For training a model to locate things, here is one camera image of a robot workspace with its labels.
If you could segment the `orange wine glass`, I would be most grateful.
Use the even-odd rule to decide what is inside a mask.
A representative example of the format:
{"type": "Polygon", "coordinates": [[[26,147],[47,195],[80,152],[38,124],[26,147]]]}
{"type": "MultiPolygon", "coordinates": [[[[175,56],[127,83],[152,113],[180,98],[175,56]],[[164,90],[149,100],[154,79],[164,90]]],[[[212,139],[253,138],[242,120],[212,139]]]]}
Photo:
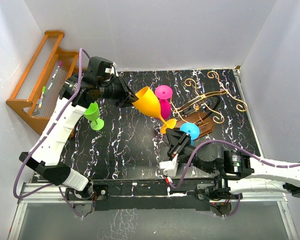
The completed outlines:
{"type": "Polygon", "coordinates": [[[177,120],[175,118],[166,121],[162,117],[159,99],[148,86],[143,87],[135,95],[138,100],[132,104],[136,109],[138,109],[145,116],[157,118],[162,121],[163,125],[160,128],[161,134],[166,134],[167,129],[173,129],[176,126],[177,120]]]}

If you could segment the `green wine glass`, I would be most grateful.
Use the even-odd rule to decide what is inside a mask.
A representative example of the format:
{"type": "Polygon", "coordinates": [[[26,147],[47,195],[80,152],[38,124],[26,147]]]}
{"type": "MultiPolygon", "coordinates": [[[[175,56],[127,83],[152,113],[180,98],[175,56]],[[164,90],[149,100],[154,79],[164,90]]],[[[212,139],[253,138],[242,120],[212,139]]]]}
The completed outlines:
{"type": "Polygon", "coordinates": [[[90,121],[90,127],[94,131],[99,131],[104,127],[105,122],[100,118],[100,110],[96,102],[91,103],[83,115],[90,121]]]}

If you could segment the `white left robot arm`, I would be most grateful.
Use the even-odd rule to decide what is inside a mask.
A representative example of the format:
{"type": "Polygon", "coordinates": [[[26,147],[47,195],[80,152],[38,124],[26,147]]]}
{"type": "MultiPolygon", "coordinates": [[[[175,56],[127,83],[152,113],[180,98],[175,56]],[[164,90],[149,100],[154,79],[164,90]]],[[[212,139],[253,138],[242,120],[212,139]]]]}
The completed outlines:
{"type": "Polygon", "coordinates": [[[112,100],[118,108],[131,107],[138,100],[116,71],[114,62],[91,57],[87,69],[76,72],[63,84],[55,109],[36,145],[22,152],[19,160],[50,184],[75,190],[83,200],[93,195],[93,182],[61,162],[63,148],[78,120],[98,99],[112,100]]]}

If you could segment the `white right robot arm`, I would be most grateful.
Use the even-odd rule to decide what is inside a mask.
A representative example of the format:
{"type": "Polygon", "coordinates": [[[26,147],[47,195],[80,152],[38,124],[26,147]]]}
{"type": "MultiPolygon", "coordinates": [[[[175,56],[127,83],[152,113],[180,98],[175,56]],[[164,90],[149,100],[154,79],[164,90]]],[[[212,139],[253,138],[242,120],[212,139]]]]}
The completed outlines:
{"type": "Polygon", "coordinates": [[[167,129],[169,161],[160,169],[171,189],[179,190],[190,166],[214,174],[213,184],[197,184],[198,197],[222,200],[242,193],[270,192],[300,198],[300,162],[288,163],[256,156],[224,140],[207,140],[191,145],[188,133],[167,129]]]}

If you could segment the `blue wine glass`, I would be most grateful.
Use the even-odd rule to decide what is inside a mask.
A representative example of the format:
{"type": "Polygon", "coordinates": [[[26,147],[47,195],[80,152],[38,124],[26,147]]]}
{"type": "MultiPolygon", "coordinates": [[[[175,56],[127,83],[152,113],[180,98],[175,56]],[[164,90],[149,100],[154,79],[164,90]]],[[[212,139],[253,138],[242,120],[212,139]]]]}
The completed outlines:
{"type": "Polygon", "coordinates": [[[186,122],[182,124],[179,129],[190,136],[190,144],[193,146],[194,140],[196,140],[200,135],[199,127],[194,123],[186,122]]]}

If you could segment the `pink wine glass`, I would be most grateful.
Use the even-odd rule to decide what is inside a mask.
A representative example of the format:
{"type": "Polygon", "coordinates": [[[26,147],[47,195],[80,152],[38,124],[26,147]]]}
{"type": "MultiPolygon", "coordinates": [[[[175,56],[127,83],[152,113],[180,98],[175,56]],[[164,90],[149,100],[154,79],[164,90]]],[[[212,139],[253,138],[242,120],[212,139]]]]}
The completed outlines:
{"type": "Polygon", "coordinates": [[[159,85],[154,93],[160,103],[161,116],[164,120],[168,120],[171,115],[170,99],[173,95],[173,90],[167,85],[159,85]]]}

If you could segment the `pink capped marker pen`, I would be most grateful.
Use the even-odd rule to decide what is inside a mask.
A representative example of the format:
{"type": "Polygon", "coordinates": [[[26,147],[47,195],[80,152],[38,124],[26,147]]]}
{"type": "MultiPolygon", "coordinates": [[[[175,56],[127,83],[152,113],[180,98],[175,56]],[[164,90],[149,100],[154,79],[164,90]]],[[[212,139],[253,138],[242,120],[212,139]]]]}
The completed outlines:
{"type": "Polygon", "coordinates": [[[53,85],[53,83],[54,83],[54,80],[55,80],[55,78],[56,78],[56,76],[57,76],[57,73],[58,73],[59,69],[61,68],[62,64],[63,64],[62,61],[60,61],[60,62],[58,63],[57,68],[56,68],[56,70],[54,71],[54,73],[53,73],[53,75],[52,75],[52,77],[51,77],[51,82],[50,82],[49,85],[46,87],[46,90],[45,90],[46,93],[48,93],[48,91],[49,91],[50,88],[52,87],[52,85],[53,85]]]}

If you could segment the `green capped marker pen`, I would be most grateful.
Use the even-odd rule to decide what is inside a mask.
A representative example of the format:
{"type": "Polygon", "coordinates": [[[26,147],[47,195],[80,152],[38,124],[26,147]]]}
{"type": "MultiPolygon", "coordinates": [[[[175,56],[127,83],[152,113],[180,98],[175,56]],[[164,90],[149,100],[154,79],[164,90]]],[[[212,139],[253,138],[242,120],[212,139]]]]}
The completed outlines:
{"type": "Polygon", "coordinates": [[[42,89],[41,89],[41,95],[40,95],[39,102],[38,102],[38,108],[39,109],[42,107],[45,92],[46,92],[46,86],[43,86],[42,89]]]}

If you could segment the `wooden tiered shelf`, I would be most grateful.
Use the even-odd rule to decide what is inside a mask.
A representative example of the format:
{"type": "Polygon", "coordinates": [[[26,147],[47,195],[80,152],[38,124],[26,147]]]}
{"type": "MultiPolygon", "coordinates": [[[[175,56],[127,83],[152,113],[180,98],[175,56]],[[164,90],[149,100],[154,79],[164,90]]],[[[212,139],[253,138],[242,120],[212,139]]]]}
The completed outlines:
{"type": "Polygon", "coordinates": [[[63,84],[78,71],[79,53],[60,47],[64,36],[61,30],[45,31],[10,98],[6,100],[6,104],[38,135],[43,133],[54,112],[63,84]],[[62,66],[50,90],[45,92],[41,108],[38,108],[42,88],[50,84],[60,61],[62,66]]]}

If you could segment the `aluminium frame rail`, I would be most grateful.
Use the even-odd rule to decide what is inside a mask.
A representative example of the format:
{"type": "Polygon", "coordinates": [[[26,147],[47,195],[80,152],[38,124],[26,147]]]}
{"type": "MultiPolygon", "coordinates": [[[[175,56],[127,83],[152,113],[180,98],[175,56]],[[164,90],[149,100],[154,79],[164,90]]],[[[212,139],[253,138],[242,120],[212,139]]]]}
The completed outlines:
{"type": "MultiPolygon", "coordinates": [[[[93,180],[159,179],[159,162],[167,159],[168,140],[160,121],[134,107],[100,102],[105,126],[93,131],[81,118],[59,160],[93,180]]],[[[222,219],[215,208],[199,211],[204,201],[186,200],[186,208],[90,211],[79,205],[80,218],[66,205],[56,187],[46,187],[39,199],[22,201],[25,211],[13,223],[18,240],[289,240],[297,239],[286,223],[287,199],[278,192],[245,193],[230,204],[235,214],[222,219]]]]}

